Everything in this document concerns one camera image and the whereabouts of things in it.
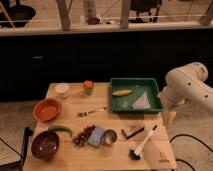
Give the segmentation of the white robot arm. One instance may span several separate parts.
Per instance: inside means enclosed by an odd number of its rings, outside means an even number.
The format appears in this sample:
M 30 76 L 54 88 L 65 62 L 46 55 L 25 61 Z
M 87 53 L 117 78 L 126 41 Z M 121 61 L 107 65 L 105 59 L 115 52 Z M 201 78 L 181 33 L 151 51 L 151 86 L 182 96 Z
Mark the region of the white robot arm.
M 175 108 L 186 100 L 213 114 L 213 87 L 205 83 L 207 78 L 207 67 L 200 62 L 174 68 L 166 74 L 166 86 L 157 95 L 163 105 L 161 116 L 166 128 L 176 116 Z

